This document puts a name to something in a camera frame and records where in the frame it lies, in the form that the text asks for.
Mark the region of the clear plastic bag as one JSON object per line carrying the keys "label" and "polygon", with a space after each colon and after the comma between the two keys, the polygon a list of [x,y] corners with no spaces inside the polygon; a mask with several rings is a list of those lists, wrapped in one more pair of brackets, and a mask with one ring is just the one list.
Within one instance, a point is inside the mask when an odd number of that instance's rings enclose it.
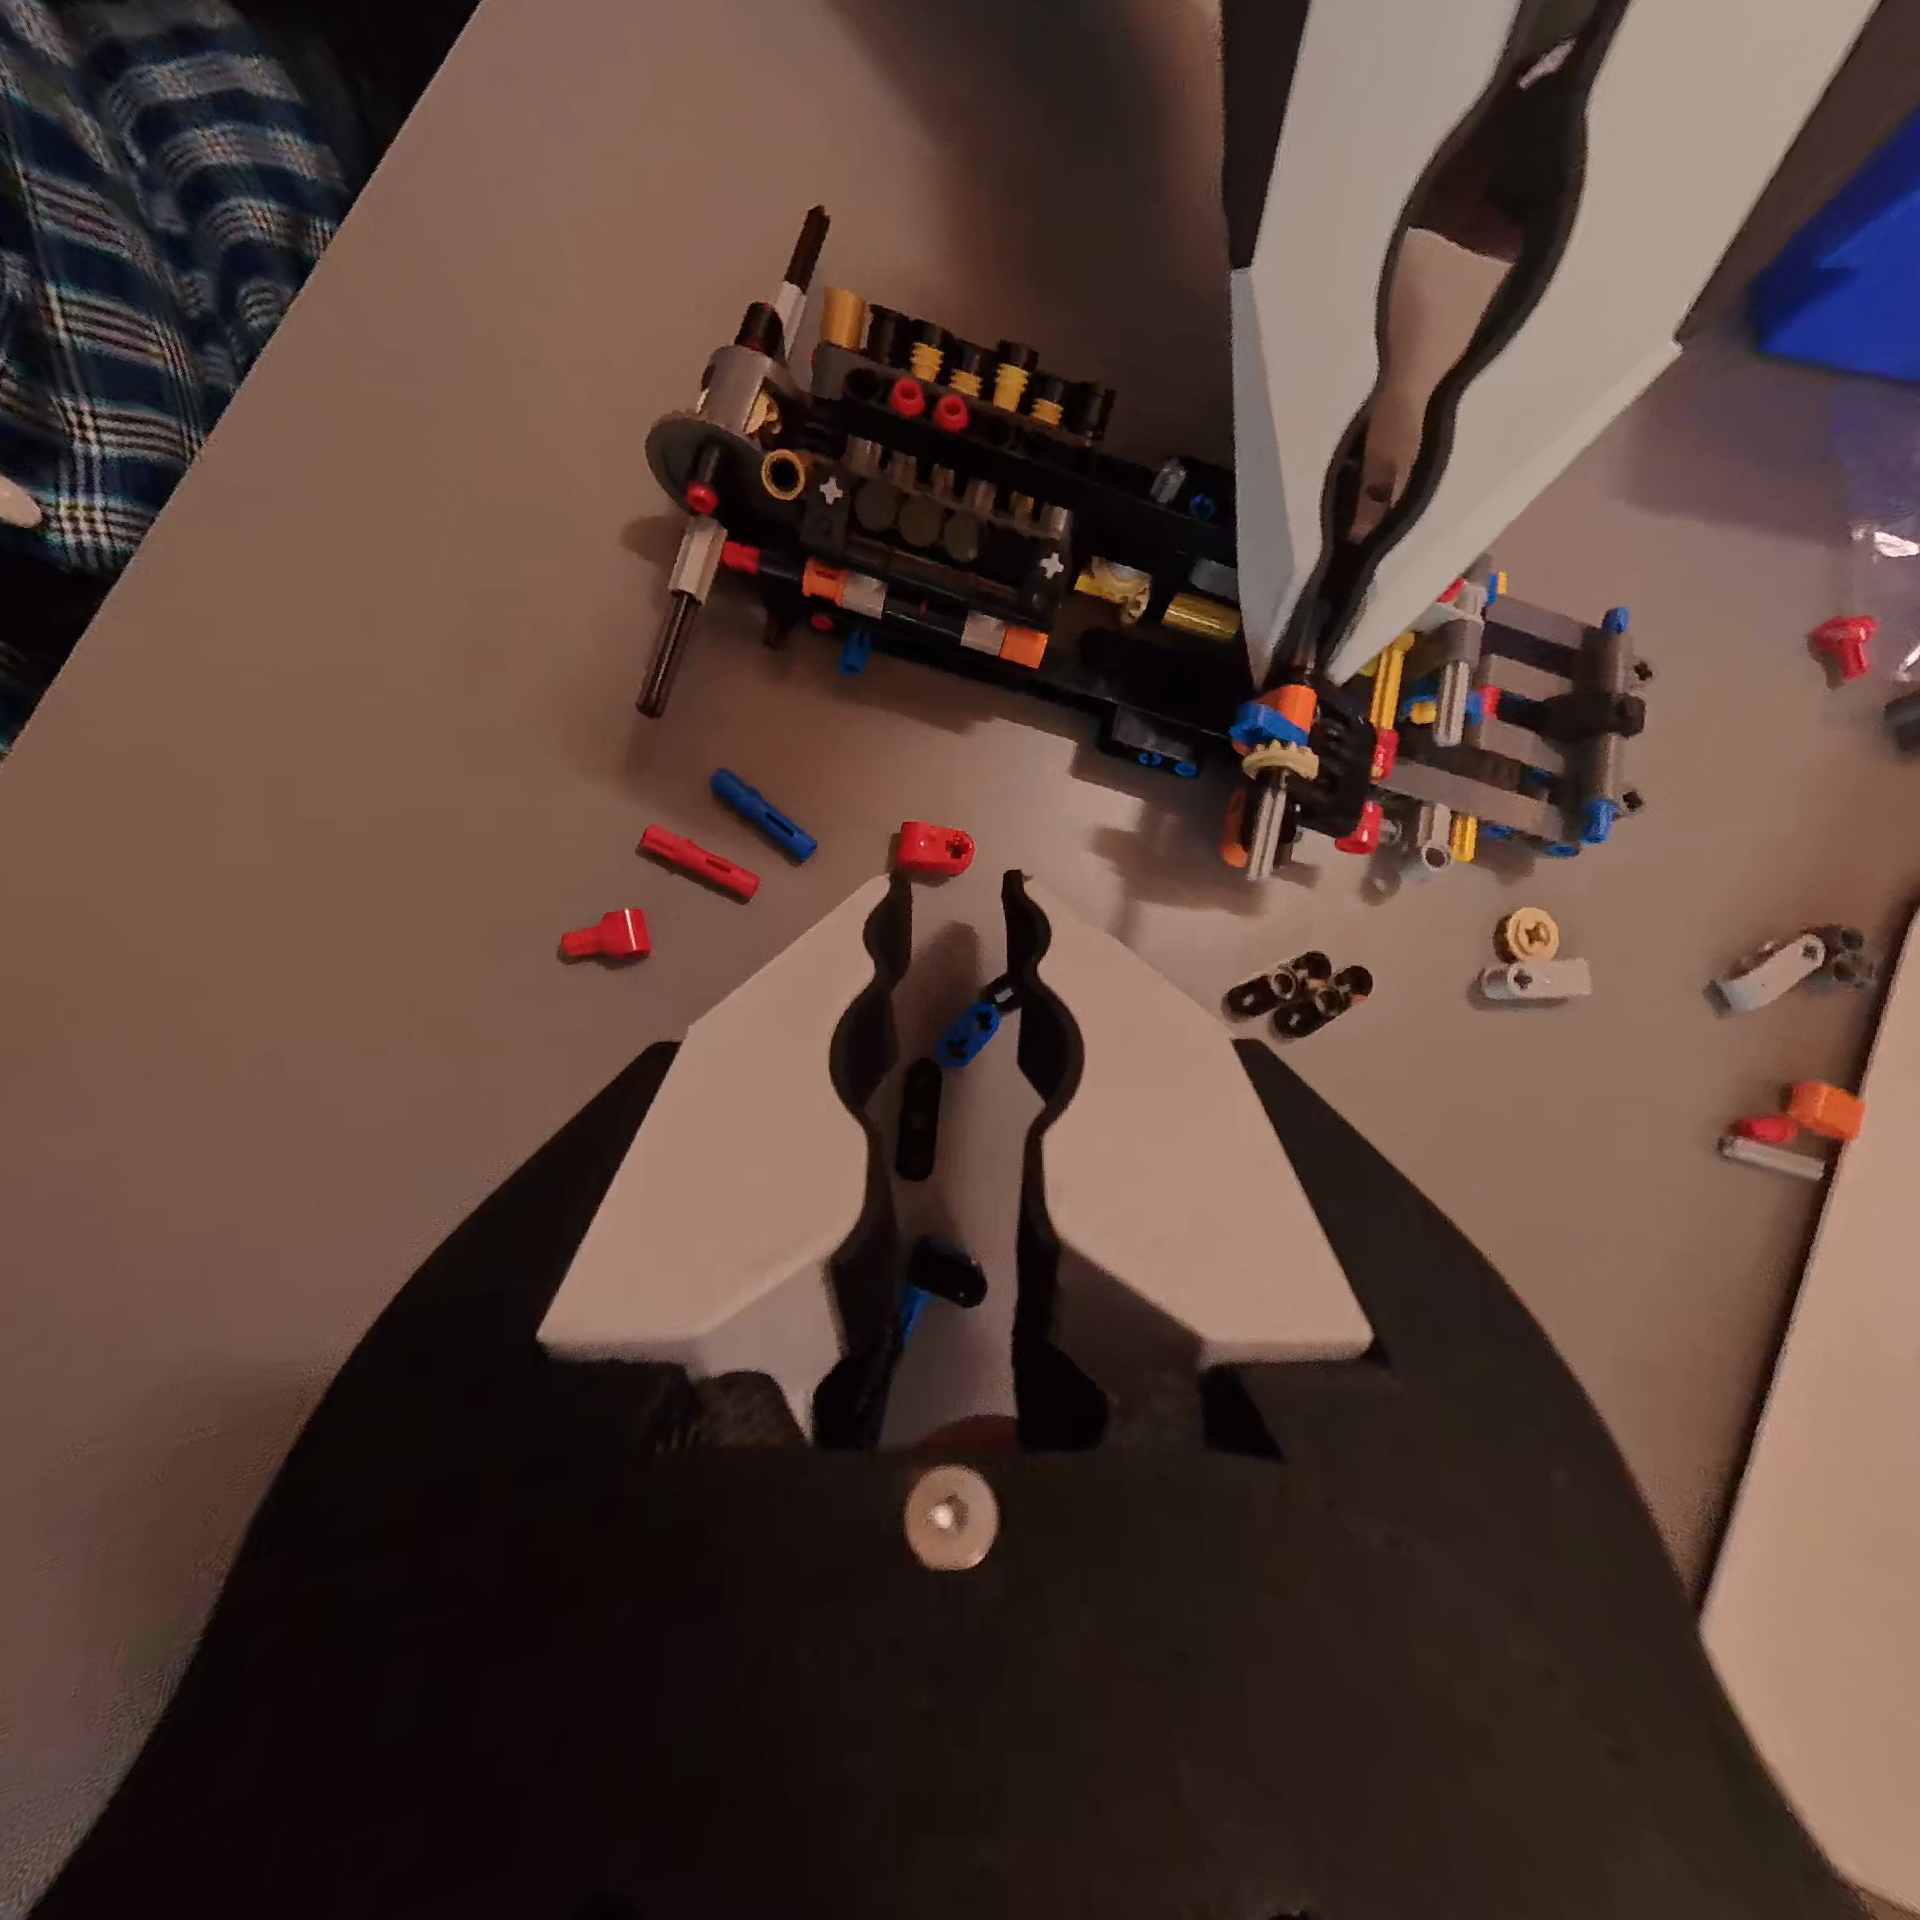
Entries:
{"label": "clear plastic bag", "polygon": [[1875,623],[1867,672],[1884,695],[1881,721],[1898,754],[1918,759],[1918,510],[1896,495],[1850,518],[1852,610]]}

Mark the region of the long lego vehicle chassis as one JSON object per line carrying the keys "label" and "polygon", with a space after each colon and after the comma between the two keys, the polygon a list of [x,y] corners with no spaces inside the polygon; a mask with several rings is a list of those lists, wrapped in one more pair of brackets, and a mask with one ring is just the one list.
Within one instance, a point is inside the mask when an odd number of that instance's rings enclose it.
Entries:
{"label": "long lego vehicle chassis", "polygon": [[646,433],[683,525],[638,713],[666,713],[714,585],[737,577],[770,641],[825,632],[849,673],[897,655],[1083,713],[1104,754],[1148,773],[1225,770],[1218,852],[1241,877],[1220,845],[1243,789],[1229,727],[1297,679],[1366,706],[1377,850],[1400,845],[1417,870],[1494,841],[1576,857],[1642,812],[1627,748],[1650,668],[1622,607],[1553,615],[1476,560],[1355,679],[1325,672],[1314,615],[1258,682],[1235,468],[1116,454],[1113,390],[1025,343],[977,343],[846,288],[814,295],[828,230],[812,207],[773,302],[746,308],[698,400]]}

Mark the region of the small lego gear assembly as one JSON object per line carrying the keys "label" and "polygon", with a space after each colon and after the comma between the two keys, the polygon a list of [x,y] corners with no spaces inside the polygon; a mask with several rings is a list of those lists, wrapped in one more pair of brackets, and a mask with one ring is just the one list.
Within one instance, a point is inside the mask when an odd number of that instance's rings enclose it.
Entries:
{"label": "small lego gear assembly", "polygon": [[1366,713],[1357,697],[1318,679],[1284,681],[1237,709],[1229,743],[1243,789],[1220,845],[1245,877],[1273,877],[1304,831],[1349,852],[1378,848],[1380,733]]}

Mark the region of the light grey lego connector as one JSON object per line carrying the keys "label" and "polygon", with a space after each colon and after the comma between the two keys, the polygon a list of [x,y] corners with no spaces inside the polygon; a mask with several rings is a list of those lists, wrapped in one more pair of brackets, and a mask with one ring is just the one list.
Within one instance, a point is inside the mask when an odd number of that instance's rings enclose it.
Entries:
{"label": "light grey lego connector", "polygon": [[1728,1017],[1752,1017],[1808,985],[1829,964],[1829,946],[1816,928],[1770,944],[1710,983],[1710,996]]}

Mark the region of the blue long lego pin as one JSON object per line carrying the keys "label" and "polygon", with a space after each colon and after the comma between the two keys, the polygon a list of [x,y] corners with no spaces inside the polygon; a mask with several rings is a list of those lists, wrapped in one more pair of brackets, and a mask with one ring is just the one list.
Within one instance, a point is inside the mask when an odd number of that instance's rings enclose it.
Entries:
{"label": "blue long lego pin", "polygon": [[800,828],[776,802],[769,802],[756,785],[729,768],[714,770],[708,784],[710,792],[770,848],[782,852],[782,857],[794,863],[806,863],[814,860],[819,850],[817,837]]}

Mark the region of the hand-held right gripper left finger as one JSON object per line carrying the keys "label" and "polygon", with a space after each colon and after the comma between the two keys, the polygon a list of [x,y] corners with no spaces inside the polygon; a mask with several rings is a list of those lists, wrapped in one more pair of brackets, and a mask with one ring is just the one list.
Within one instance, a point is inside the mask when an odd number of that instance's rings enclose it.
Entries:
{"label": "hand-held right gripper left finger", "polygon": [[545,1311],[548,1352],[762,1375],[817,1444],[876,1433],[900,1282],[870,1105],[909,958],[909,882],[881,876],[685,1032]]}

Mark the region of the red long lego pin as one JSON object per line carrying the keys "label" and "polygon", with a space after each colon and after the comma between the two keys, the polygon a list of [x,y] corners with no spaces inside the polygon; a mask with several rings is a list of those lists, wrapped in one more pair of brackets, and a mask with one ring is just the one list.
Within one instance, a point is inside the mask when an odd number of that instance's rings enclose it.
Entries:
{"label": "red long lego pin", "polygon": [[694,879],[702,887],[738,903],[754,900],[762,887],[762,877],[754,870],[710,852],[658,823],[645,824],[638,852],[666,870]]}

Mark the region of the black connector with blue pin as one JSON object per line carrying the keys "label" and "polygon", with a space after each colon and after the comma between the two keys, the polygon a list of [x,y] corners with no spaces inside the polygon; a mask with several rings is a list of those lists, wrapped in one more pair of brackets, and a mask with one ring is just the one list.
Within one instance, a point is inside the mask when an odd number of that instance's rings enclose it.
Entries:
{"label": "black connector with blue pin", "polygon": [[988,1273],[972,1253],[937,1233],[915,1237],[904,1258],[892,1354],[905,1354],[928,1305],[947,1302],[954,1310],[972,1311],[988,1296]]}

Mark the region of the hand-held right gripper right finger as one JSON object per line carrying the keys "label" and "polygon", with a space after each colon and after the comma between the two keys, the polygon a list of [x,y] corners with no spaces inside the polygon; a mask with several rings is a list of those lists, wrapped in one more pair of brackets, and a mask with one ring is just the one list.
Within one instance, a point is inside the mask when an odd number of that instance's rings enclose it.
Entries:
{"label": "hand-held right gripper right finger", "polygon": [[1016,1233],[1029,1453],[1197,1447],[1212,1381],[1377,1330],[1227,1025],[1045,879],[1002,877],[1017,1064],[1040,1098]]}

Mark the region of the blue plastic bin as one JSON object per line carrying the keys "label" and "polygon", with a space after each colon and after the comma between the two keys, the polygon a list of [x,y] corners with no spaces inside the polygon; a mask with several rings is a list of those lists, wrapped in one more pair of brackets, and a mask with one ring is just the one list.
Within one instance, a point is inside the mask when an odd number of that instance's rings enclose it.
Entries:
{"label": "blue plastic bin", "polygon": [[1918,119],[1912,114],[1752,282],[1770,356],[1918,382]]}

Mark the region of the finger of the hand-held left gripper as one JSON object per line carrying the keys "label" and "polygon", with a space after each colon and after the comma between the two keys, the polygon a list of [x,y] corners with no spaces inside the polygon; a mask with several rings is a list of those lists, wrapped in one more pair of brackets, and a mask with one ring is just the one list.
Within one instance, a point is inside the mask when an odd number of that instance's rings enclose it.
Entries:
{"label": "finger of the hand-held left gripper", "polygon": [[1408,204],[1498,85],[1518,12],[1232,1],[1235,534],[1258,682],[1329,558]]}
{"label": "finger of the hand-held left gripper", "polygon": [[1331,618],[1346,681],[1400,638],[1669,367],[1677,332],[1854,52],[1867,1],[1637,1],[1596,50],[1568,236],[1489,364],[1443,400],[1446,445]]}

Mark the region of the plaid trousers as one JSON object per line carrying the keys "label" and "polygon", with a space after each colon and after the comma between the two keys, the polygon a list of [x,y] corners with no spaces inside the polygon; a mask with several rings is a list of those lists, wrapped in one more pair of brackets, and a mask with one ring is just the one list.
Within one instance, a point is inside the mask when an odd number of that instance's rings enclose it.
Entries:
{"label": "plaid trousers", "polygon": [[312,5],[2,5],[2,750],[368,178]]}

